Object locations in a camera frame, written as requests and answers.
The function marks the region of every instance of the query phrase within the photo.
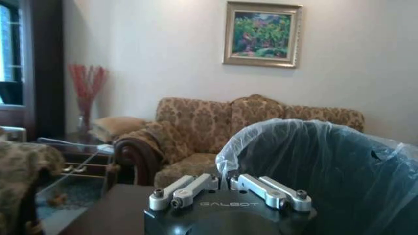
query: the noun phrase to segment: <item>white wall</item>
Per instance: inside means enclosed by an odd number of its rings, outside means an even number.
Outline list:
[[[261,94],[357,109],[367,133],[418,144],[418,1],[263,2],[304,5],[296,70],[221,64],[225,0],[65,0],[65,62],[110,70],[96,116],[152,119],[165,96]],[[66,131],[76,117],[66,77]]]

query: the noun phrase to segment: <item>plastic wrap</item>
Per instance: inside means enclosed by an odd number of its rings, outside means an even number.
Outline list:
[[[319,121],[272,119],[232,136],[222,174],[268,176],[303,189],[317,210],[309,234],[418,234],[418,148]]]

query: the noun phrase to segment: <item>armchair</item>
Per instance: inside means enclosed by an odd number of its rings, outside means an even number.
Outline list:
[[[0,234],[41,234],[34,205],[38,174],[57,175],[62,167],[62,156],[52,147],[0,141]]]

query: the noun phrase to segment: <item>silver bracket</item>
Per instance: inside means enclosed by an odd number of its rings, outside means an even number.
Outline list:
[[[173,194],[170,206],[173,208],[184,208],[193,203],[193,197],[201,190],[216,190],[218,179],[209,174],[200,175],[194,181],[181,189],[177,189]]]
[[[263,176],[254,179],[248,174],[229,180],[230,190],[248,190],[264,199],[267,206],[283,209],[287,204],[297,212],[311,211],[311,198],[305,191],[293,191],[279,182]]]
[[[182,188],[193,181],[193,177],[184,175],[177,179],[166,188],[156,189],[153,194],[149,196],[149,209],[150,210],[162,210],[168,207],[172,200],[172,194],[178,189]]]

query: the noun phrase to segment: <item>framed painting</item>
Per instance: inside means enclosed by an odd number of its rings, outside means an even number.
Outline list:
[[[300,5],[228,2],[224,64],[297,66]]]

